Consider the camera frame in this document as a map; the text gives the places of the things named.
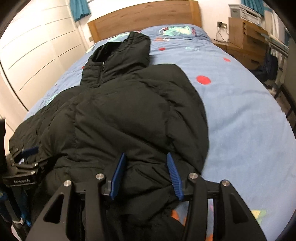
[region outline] headboard post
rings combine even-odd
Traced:
[[[88,26],[96,43],[124,32],[178,23],[202,27],[198,1],[166,0],[133,5],[92,20]]]

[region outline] blue bedsheet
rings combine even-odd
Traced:
[[[210,148],[203,170],[206,180],[228,179],[274,241],[296,209],[296,141],[285,114],[263,85],[237,60],[211,43],[193,25],[156,26],[142,31],[151,38],[151,64],[177,64],[200,94],[209,125]],[[82,68],[96,43],[65,72],[28,112],[27,118],[59,92],[80,84]],[[181,222],[187,204],[177,208]],[[207,236],[213,229],[209,201]]]

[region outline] wall socket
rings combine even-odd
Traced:
[[[217,22],[217,27],[227,29],[227,24],[223,22]]]

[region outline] red circle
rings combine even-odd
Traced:
[[[208,77],[203,76],[203,75],[197,76],[196,80],[203,85],[208,85],[211,83],[211,80]]]

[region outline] metal bolt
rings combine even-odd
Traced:
[[[96,179],[98,179],[98,180],[102,180],[104,178],[105,178],[105,175],[103,173],[99,173],[96,175]]]
[[[196,178],[198,178],[198,174],[195,173],[195,172],[192,172],[192,173],[189,174],[189,177],[190,177],[191,179],[196,179]]]
[[[68,187],[71,186],[72,182],[70,180],[64,181],[64,186]]]
[[[223,180],[223,181],[222,181],[222,185],[223,185],[224,187],[228,187],[228,186],[230,185],[230,182],[229,182],[228,180]]]

